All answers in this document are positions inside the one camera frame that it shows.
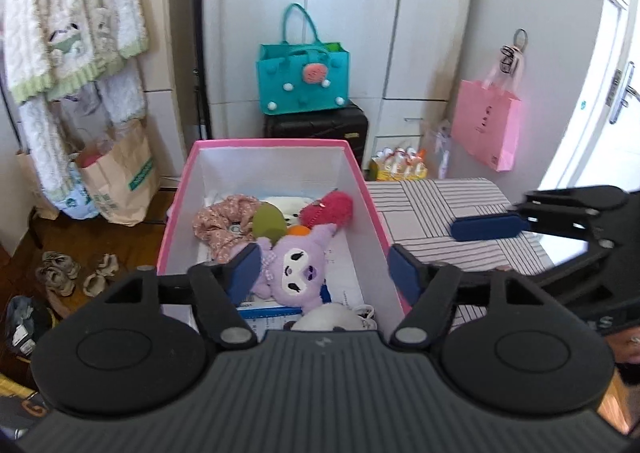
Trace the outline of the pink floral scrunchie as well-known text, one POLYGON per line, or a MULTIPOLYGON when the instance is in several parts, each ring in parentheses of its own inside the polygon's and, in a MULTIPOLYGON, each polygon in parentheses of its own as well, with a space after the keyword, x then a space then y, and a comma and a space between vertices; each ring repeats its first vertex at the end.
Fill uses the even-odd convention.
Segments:
POLYGON ((253 219, 262 202, 253 196, 229 195, 198 210, 192 228, 218 263, 229 261, 234 248, 252 243, 253 219))

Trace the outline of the purple plush toy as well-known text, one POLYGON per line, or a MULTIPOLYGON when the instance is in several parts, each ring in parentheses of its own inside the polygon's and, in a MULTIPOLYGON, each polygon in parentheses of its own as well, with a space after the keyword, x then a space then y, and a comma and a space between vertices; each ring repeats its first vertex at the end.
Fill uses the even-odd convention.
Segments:
POLYGON ((320 224, 307 235, 285 235, 274 245, 267 237, 258 237, 262 265, 250 292, 260 299, 272 298, 282 306, 299 308, 303 314, 320 307, 326 250, 336 231, 333 223, 320 224))

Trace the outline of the green plush ball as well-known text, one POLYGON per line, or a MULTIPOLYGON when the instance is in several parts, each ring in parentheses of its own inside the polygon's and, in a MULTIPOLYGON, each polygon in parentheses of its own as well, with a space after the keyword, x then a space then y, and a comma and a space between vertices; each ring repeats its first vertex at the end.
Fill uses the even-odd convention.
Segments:
POLYGON ((281 211, 268 202, 262 202, 252 219, 252 231, 255 239, 265 237, 272 245, 288 233, 288 227, 281 211))

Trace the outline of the orange plush ball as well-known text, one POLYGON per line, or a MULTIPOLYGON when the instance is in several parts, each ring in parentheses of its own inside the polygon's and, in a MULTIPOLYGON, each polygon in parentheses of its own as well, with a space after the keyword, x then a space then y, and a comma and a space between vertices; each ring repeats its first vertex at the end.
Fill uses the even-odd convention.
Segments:
POLYGON ((288 235, 306 236, 311 232, 310 228, 305 225, 292 225, 288 228, 288 235))

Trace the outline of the white brown cat plush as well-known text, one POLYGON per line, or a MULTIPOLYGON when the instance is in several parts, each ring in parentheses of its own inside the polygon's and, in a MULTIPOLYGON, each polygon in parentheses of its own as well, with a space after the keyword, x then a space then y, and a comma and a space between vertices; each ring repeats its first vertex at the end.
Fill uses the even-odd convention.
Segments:
POLYGON ((303 315, 291 329, 294 332, 376 331, 378 323, 374 314, 370 305, 349 308, 341 303, 325 303, 303 315))

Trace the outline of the red fuzzy plush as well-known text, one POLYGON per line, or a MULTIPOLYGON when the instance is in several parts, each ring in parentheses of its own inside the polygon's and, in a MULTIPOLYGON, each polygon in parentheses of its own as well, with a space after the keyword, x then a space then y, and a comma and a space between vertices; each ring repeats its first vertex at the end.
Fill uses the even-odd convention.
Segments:
POLYGON ((352 196, 332 191, 300 210, 299 222, 310 229, 322 224, 335 224, 340 229, 349 224, 353 212, 352 196))

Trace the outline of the white soft cotton tissue pack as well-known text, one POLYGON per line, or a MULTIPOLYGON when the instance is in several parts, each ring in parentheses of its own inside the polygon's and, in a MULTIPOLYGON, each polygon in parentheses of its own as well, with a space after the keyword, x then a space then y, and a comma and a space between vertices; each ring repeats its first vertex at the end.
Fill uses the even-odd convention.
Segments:
POLYGON ((314 202, 310 197, 299 196, 268 196, 262 199, 263 202, 277 207, 285 220, 286 226, 300 225, 299 213, 308 205, 314 202))

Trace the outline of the drink bottle multipack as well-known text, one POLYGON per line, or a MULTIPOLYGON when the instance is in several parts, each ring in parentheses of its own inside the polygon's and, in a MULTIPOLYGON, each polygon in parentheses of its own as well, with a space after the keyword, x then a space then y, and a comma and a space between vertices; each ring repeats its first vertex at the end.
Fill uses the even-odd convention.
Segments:
POLYGON ((427 177, 425 150, 385 147, 369 162, 369 181, 416 181, 427 177))

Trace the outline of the clear plastic bag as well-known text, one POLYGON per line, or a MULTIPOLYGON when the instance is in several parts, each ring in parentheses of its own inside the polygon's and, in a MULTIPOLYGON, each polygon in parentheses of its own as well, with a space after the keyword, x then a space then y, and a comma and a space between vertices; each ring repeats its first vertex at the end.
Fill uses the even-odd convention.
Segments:
POLYGON ((450 128, 448 120, 441 121, 436 127, 428 129, 423 143, 426 152, 427 176, 433 180, 447 178, 450 156, 450 128))

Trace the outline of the pink paper shopping bag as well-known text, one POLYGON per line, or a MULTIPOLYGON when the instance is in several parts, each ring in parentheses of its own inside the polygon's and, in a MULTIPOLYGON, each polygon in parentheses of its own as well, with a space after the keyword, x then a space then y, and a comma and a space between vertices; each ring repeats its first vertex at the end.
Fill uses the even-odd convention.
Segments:
POLYGON ((491 170, 511 171, 520 137, 523 103, 515 93, 522 72, 498 66, 484 80, 462 80, 451 138, 491 170))

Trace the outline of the black suitcase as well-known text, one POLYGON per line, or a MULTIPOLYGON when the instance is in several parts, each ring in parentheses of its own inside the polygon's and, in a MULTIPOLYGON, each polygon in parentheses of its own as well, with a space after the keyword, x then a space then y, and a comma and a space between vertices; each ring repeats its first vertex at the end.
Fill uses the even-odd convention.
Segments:
POLYGON ((274 139, 344 140, 361 165, 368 129, 366 114, 359 106, 350 102, 336 109, 265 116, 262 136, 274 139))

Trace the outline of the beige sandal pair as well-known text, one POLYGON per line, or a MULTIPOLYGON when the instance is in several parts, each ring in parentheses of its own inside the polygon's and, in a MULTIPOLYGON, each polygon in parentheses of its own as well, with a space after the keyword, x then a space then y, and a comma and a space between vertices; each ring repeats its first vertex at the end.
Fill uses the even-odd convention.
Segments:
MULTIPOLYGON (((36 279, 48 291, 62 297, 70 297, 76 289, 81 265, 70 256, 46 251, 42 255, 41 265, 36 269, 36 279)), ((119 263, 114 254, 105 254, 96 269, 82 281, 81 291, 85 296, 94 298, 105 291, 119 271, 119 263)))

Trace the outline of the teal felt tote bag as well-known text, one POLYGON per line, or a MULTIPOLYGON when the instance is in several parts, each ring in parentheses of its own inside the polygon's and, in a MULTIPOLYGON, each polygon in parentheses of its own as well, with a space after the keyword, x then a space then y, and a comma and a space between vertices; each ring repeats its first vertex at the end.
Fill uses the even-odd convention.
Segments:
POLYGON ((263 44, 256 62, 259 106, 266 116, 337 109, 349 101, 350 54, 341 43, 320 40, 314 21, 303 5, 284 11, 281 32, 288 31, 293 12, 303 15, 312 33, 307 44, 263 44))

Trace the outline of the grey three-door wardrobe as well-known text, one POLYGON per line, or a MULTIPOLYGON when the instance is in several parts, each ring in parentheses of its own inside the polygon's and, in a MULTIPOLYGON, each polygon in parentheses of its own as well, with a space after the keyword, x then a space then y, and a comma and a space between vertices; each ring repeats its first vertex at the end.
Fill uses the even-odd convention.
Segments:
POLYGON ((444 116, 470 0, 200 0, 207 134, 257 138, 255 64, 265 43, 319 38, 350 55, 349 96, 364 150, 415 146, 444 116))

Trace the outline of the white green knit cardigan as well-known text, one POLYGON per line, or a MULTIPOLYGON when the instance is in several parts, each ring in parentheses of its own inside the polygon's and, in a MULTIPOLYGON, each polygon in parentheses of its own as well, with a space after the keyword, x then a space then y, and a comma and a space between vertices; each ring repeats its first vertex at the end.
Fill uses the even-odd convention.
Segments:
POLYGON ((146 116, 137 56, 149 47, 141 0, 6 0, 6 84, 44 195, 74 191, 70 156, 50 104, 98 89, 115 127, 146 116))

